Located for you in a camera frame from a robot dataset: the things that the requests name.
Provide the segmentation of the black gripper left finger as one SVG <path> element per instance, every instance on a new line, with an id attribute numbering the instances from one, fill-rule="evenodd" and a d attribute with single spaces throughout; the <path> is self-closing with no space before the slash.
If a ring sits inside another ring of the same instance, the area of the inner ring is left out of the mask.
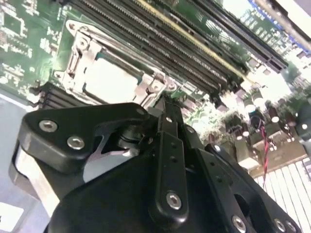
<path id="1" fill-rule="evenodd" d="M 39 110 L 23 117 L 15 167 L 28 179 L 50 219 L 67 194 L 88 183 L 83 174 L 94 154 L 124 149 L 138 151 L 131 159 L 154 160 L 155 188 L 148 208 L 152 220 L 159 225 L 187 220 L 183 120 L 177 106 L 163 104 L 158 116 L 138 104 L 119 103 Z"/>

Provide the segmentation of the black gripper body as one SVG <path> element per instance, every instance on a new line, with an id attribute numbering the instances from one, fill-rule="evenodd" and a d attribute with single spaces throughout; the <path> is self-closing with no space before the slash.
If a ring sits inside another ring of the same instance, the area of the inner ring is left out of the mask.
<path id="1" fill-rule="evenodd" d="M 207 187 L 186 172 L 189 216 L 178 228 L 162 229 L 149 214 L 155 188 L 152 157 L 140 157 L 71 191 L 58 204 L 50 233 L 224 233 Z"/>

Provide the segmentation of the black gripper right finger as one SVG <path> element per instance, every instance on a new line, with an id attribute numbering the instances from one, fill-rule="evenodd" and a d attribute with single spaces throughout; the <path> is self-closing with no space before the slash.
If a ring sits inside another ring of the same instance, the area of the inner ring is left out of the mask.
<path id="1" fill-rule="evenodd" d="M 189 218 L 182 233 L 299 233 L 296 222 L 229 155 L 204 146 L 197 132 L 180 125 L 184 142 Z"/>

